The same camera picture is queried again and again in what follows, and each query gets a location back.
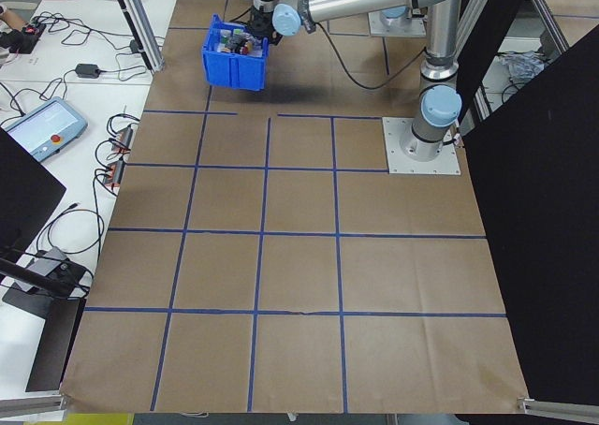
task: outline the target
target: blue tape grid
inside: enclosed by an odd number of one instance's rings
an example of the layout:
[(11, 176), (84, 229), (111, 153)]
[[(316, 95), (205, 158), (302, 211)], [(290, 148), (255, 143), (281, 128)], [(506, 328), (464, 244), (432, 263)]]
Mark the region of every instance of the blue tape grid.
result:
[[(225, 10), (228, 6), (228, 1), (225, 3)], [(170, 29), (179, 30), (208, 30), (207, 27), (169, 27)], [(354, 34), (332, 34), (353, 36)], [(385, 65), (387, 74), (389, 73), (389, 60), (387, 54), (387, 43), (383, 39), (383, 49), (385, 54)], [(194, 170), (192, 184), (190, 187), (189, 199), (183, 228), (133, 228), (133, 227), (111, 227), (112, 232), (159, 232), (159, 233), (181, 233), (182, 239), (175, 268), (175, 274), (171, 287), (171, 294), (168, 303), (168, 308), (129, 308), (129, 307), (97, 307), (88, 306), (85, 311), (88, 312), (110, 312), (110, 313), (150, 313), (150, 314), (166, 314), (167, 320), (162, 339), (160, 358), (153, 388), (153, 397), (151, 411), (156, 408), (158, 392), (160, 389), (160, 381), (164, 367), (164, 360), (167, 349), (168, 334), (170, 329), (170, 321), (173, 314), (182, 315), (251, 315), (253, 317), (252, 327), (252, 347), (249, 373), (249, 386), (247, 398), (247, 411), (252, 411), (254, 397), (254, 378), (256, 368), (256, 353), (257, 353), (257, 328), (258, 319), (262, 315), (306, 315), (306, 316), (338, 316), (340, 321), (340, 339), (341, 339), (341, 365), (342, 365), (342, 392), (343, 392), (343, 411), (349, 412), (348, 397), (347, 397), (347, 370), (345, 358), (345, 336), (344, 336), (344, 319), (351, 316), (382, 316), (382, 317), (478, 317), (478, 318), (506, 318), (506, 314), (502, 313), (418, 313), (418, 312), (366, 312), (366, 311), (345, 311), (343, 308), (343, 268), (341, 255), (341, 238), (384, 238), (384, 239), (448, 239), (448, 240), (484, 240), (485, 236), (455, 236), (455, 235), (408, 235), (408, 234), (365, 234), (365, 233), (342, 233), (340, 230), (339, 217), (339, 189), (338, 189), (338, 173), (340, 172), (358, 172), (358, 173), (387, 173), (386, 169), (340, 169), (337, 167), (336, 142), (335, 142), (335, 120), (336, 119), (355, 119), (355, 120), (380, 120), (380, 117), (373, 116), (343, 116), (343, 115), (322, 115), (322, 114), (278, 114), (279, 117), (303, 117), (303, 118), (324, 118), (330, 120), (330, 130), (332, 137), (332, 155), (333, 163), (331, 168), (273, 168), (269, 166), (270, 158), (270, 131), (271, 119), (267, 125), (267, 143), (266, 156), (264, 166), (259, 167), (235, 167), (235, 166), (219, 166), (219, 165), (200, 165), (202, 144), (206, 131), (206, 124), (210, 115), (227, 115), (234, 116), (238, 113), (228, 111), (210, 111), (210, 103), (212, 98), (212, 88), (210, 89), (206, 101), (206, 109), (199, 111), (188, 110), (145, 110), (146, 113), (165, 113), (165, 114), (196, 114), (203, 115), (200, 139), (197, 146), (196, 162), (194, 165), (177, 165), (177, 164), (155, 164), (155, 163), (131, 163), (129, 166), (148, 167), (148, 168), (191, 168)], [(260, 222), (260, 230), (212, 230), (212, 229), (192, 229), (189, 228), (189, 219), (195, 189), (200, 175), (200, 169), (233, 169), (233, 170), (263, 170), (264, 171), (264, 186), (262, 199), (262, 216)], [(295, 232), (276, 232), (266, 231), (266, 211), (267, 211), (267, 194), (268, 194), (268, 176), (270, 171), (274, 170), (302, 170), (302, 171), (329, 171), (333, 176), (334, 187), (334, 211), (335, 211), (335, 232), (334, 233), (295, 233)], [(179, 280), (179, 273), (183, 259), (183, 251), (185, 246), (186, 236), (190, 233), (211, 233), (211, 234), (233, 234), (233, 235), (256, 235), (259, 237), (258, 256), (256, 263), (256, 290), (254, 298), (254, 308), (252, 310), (221, 310), (221, 309), (185, 309), (175, 308), (174, 301)], [(330, 237), (335, 238), (336, 258), (337, 258), (337, 280), (338, 280), (338, 295), (339, 295), (339, 310), (338, 311), (316, 311), (316, 312), (297, 312), (297, 311), (275, 311), (275, 310), (260, 310), (259, 295), (260, 295), (260, 275), (262, 269), (262, 248), (265, 236), (315, 236), (315, 237)]]

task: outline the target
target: blue plastic bin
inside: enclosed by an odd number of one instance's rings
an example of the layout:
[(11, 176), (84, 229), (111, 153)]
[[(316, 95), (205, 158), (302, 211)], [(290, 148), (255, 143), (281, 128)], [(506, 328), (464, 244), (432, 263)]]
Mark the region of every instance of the blue plastic bin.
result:
[(202, 46), (202, 60), (206, 80), (210, 85), (227, 86), (240, 90), (260, 91), (266, 80), (266, 60), (269, 56), (269, 41), (262, 40), (262, 56), (253, 57), (237, 53), (217, 52), (220, 31), (243, 29), (243, 25), (222, 22), (218, 15), (212, 15), (212, 23)]

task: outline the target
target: brown paper floor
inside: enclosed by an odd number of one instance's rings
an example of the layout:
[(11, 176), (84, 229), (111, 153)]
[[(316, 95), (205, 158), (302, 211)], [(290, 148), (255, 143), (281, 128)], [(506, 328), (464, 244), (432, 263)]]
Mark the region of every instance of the brown paper floor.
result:
[(570, 46), (599, 25), (597, 0), (546, 0)]
[[(213, 12), (179, 0), (62, 392), (78, 411), (511, 413), (526, 396), (460, 177), (389, 176), (381, 116), (418, 65), (367, 92), (321, 33), (271, 50), (267, 89), (210, 87)], [(329, 25), (366, 82), (421, 40)]]

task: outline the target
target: blue tape line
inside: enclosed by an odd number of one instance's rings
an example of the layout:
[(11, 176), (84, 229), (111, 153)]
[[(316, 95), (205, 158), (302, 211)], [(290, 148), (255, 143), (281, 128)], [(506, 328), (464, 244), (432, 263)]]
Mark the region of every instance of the blue tape line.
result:
[(341, 233), (342, 238), (381, 238), (390, 240), (485, 240), (484, 235), (402, 235), (384, 233)]
[(370, 35), (366, 34), (351, 34), (348, 32), (330, 32), (329, 35), (332, 37), (370, 37)]
[(478, 318), (506, 318), (506, 313), (393, 313), (377, 311), (347, 311), (344, 317), (374, 316), (374, 317), (478, 317)]
[(149, 227), (109, 227), (109, 231), (117, 232), (135, 232), (135, 233), (183, 233), (182, 228), (149, 228)]
[(124, 306), (86, 306), (84, 310), (101, 313), (168, 313), (168, 308), (135, 308)]
[(195, 26), (184, 26), (184, 25), (176, 25), (169, 27), (168, 30), (209, 30), (208, 27), (195, 27)]
[(553, 15), (554, 18), (580, 18), (583, 20), (599, 20), (599, 16), (587, 15)]
[(92, 313), (155, 313), (180, 315), (307, 315), (342, 317), (440, 317), (440, 318), (507, 318), (506, 313), (416, 313), (392, 311), (285, 311), (285, 310), (223, 310), (213, 308), (152, 308), (123, 306), (86, 306), (86, 312)]
[(380, 116), (340, 116), (331, 114), (291, 114), (291, 113), (278, 113), (277, 116), (280, 118), (323, 118), (323, 119), (372, 119), (382, 120)]
[(269, 161), (270, 161), (270, 129), (272, 119), (267, 122), (266, 156), (264, 157), (264, 185), (262, 187), (262, 216), (260, 218), (260, 238), (258, 241), (258, 258), (256, 264), (256, 290), (254, 292), (254, 322), (252, 324), (252, 353), (250, 356), (250, 381), (247, 392), (247, 412), (252, 412), (254, 403), (254, 373), (256, 366), (256, 341), (258, 326), (258, 304), (260, 302), (260, 277), (262, 272), (262, 252), (264, 248), (264, 228), (266, 225), (267, 195), (269, 191)]
[(238, 113), (232, 111), (195, 111), (195, 110), (144, 110), (144, 113), (167, 113), (167, 114), (214, 114), (223, 116), (237, 116)]
[(341, 339), (341, 378), (343, 394), (343, 412), (349, 412), (347, 401), (347, 367), (345, 360), (345, 324), (343, 321), (343, 277), (341, 266), (341, 238), (340, 238), (340, 220), (339, 220), (339, 185), (337, 182), (337, 149), (335, 140), (335, 120), (330, 119), (330, 135), (333, 155), (333, 193), (335, 202), (335, 251), (337, 254), (337, 292), (339, 295), (339, 331)]
[[(127, 163), (128, 166), (137, 166), (140, 168), (201, 168), (201, 169), (226, 169), (226, 170), (264, 170), (263, 166), (229, 166), (229, 165), (195, 165), (185, 163)], [(304, 172), (356, 172), (356, 173), (388, 173), (387, 169), (333, 169), (333, 168), (297, 168), (297, 167), (274, 167), (269, 170), (288, 170)]]
[[(255, 230), (216, 230), (188, 228), (150, 228), (150, 227), (109, 227), (109, 231), (116, 232), (149, 232), (149, 233), (212, 233), (215, 235), (264, 235), (264, 236), (298, 236), (298, 237), (324, 237), (334, 238), (333, 232), (301, 232), (301, 231), (255, 231)], [(339, 233), (340, 238), (369, 238), (389, 240), (485, 240), (485, 235), (409, 235), (409, 234), (383, 234), (383, 233)]]
[[(206, 99), (206, 110), (210, 106), (210, 98), (212, 96), (212, 88), (208, 91), (208, 96)], [(206, 123), (208, 122), (208, 115), (204, 115), (204, 121), (202, 122), (202, 130), (199, 135), (199, 143), (197, 144), (197, 154), (196, 154), (196, 165), (199, 163), (199, 158), (202, 153), (202, 144), (204, 142), (204, 132), (206, 131)], [(185, 213), (185, 220), (183, 222), (183, 234), (181, 236), (181, 244), (179, 246), (179, 254), (177, 256), (177, 265), (175, 267), (175, 274), (172, 281), (172, 287), (170, 289), (170, 300), (168, 302), (168, 313), (167, 313), (167, 321), (165, 323), (165, 332), (162, 337), (162, 347), (160, 350), (160, 358), (158, 360), (158, 368), (156, 370), (156, 378), (153, 386), (153, 395), (152, 395), (152, 403), (150, 405), (150, 411), (153, 411), (156, 408), (156, 401), (158, 399), (158, 391), (160, 389), (160, 380), (162, 378), (162, 368), (164, 366), (165, 354), (167, 351), (167, 341), (168, 341), (168, 333), (170, 330), (170, 319), (172, 317), (172, 308), (175, 303), (175, 295), (177, 292), (177, 283), (179, 281), (179, 273), (181, 270), (181, 264), (183, 260), (183, 250), (185, 248), (185, 239), (187, 236), (187, 228), (189, 227), (189, 218), (191, 216), (192, 205), (194, 201), (194, 193), (196, 191), (197, 185), (197, 174), (199, 172), (198, 168), (194, 169), (194, 176), (191, 181), (191, 188), (189, 190), (189, 199), (187, 200), (187, 211)]]
[(173, 308), (172, 313), (179, 315), (252, 315), (253, 310), (220, 310), (213, 308)]

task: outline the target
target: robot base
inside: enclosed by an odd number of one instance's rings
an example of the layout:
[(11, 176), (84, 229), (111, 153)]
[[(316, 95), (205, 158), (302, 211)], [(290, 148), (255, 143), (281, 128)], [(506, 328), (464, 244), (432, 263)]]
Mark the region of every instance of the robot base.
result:
[[(404, 153), (400, 137), (412, 126), (413, 121), (412, 118), (383, 118), (389, 174), (461, 175), (456, 149), (452, 144), (443, 146), (432, 161), (419, 162)], [(451, 131), (447, 131), (445, 140), (451, 138)]]
[(424, 21), (419, 18), (404, 18), (387, 25), (381, 21), (380, 11), (372, 11), (368, 14), (368, 23), (373, 37), (424, 38), (427, 35)]

